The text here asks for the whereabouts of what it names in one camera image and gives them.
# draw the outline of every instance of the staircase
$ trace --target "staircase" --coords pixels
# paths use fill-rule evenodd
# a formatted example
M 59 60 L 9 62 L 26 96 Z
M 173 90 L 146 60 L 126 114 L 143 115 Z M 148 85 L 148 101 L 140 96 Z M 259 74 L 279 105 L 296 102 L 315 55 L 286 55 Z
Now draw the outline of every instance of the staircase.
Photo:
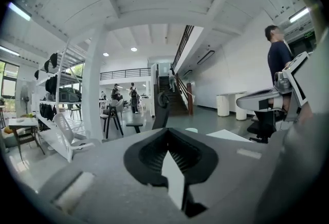
M 169 98 L 169 116 L 188 115 L 189 111 L 175 85 L 175 92 L 169 90 L 169 77 L 159 77 L 159 93 L 164 91 Z

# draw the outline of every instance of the green sign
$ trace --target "green sign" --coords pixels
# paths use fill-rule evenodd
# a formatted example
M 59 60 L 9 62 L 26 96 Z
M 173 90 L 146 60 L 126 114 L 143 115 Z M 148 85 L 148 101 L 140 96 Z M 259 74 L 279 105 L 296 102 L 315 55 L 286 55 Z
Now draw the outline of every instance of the green sign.
M 309 31 L 309 32 L 307 32 L 307 33 L 304 34 L 304 37 L 305 38 L 308 38 L 308 37 L 310 37 L 312 35 L 313 35 L 313 32 Z

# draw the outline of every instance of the man's arm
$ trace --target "man's arm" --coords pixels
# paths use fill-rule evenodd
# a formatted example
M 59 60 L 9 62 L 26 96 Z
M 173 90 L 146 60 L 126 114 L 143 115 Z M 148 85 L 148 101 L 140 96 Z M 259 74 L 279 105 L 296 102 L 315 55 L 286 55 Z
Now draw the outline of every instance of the man's arm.
M 278 46 L 278 53 L 280 56 L 280 59 L 284 65 L 284 67 L 287 67 L 290 62 L 292 61 L 292 57 L 290 55 L 290 51 L 288 47 L 284 43 L 280 43 Z

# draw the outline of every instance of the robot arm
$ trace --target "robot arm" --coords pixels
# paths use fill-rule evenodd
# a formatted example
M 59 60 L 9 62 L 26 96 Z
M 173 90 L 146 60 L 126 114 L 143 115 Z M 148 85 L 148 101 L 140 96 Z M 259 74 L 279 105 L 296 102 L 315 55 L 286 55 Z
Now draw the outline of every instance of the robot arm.
M 282 72 L 277 72 L 273 88 L 254 92 L 237 99 L 236 104 L 242 109 L 267 112 L 283 110 L 283 97 L 290 97 L 286 121 L 294 121 L 307 99 L 295 80 L 296 72 L 307 61 L 307 52 L 299 54 Z

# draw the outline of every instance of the dark blue t-shirt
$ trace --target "dark blue t-shirt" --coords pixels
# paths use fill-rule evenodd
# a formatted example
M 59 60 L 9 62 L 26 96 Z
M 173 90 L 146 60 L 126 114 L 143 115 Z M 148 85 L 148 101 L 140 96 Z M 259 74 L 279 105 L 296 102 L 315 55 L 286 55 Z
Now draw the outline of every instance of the dark blue t-shirt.
M 286 63 L 292 60 L 290 51 L 283 41 L 272 43 L 268 52 L 267 62 L 271 71 L 273 85 L 276 72 L 282 71 Z

